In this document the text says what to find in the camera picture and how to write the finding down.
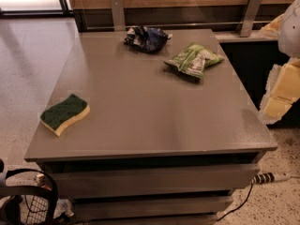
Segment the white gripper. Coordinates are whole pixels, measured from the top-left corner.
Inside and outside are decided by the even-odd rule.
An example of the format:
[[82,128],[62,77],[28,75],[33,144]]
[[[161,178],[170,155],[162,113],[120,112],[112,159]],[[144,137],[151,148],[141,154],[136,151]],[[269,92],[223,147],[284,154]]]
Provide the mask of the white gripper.
[[[261,37],[276,37],[283,14],[262,27]],[[273,125],[281,120],[294,102],[300,98],[300,59],[291,59],[283,66],[274,64],[271,68],[265,94],[260,103],[260,120],[266,125]]]

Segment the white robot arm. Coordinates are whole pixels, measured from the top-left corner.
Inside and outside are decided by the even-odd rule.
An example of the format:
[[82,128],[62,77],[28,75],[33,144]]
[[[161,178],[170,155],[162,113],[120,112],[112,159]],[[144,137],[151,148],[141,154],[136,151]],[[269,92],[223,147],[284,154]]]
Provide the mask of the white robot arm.
[[260,104],[260,119],[266,125],[281,120],[300,98],[300,0],[268,24],[277,29],[278,49],[290,59],[283,66],[273,65]]

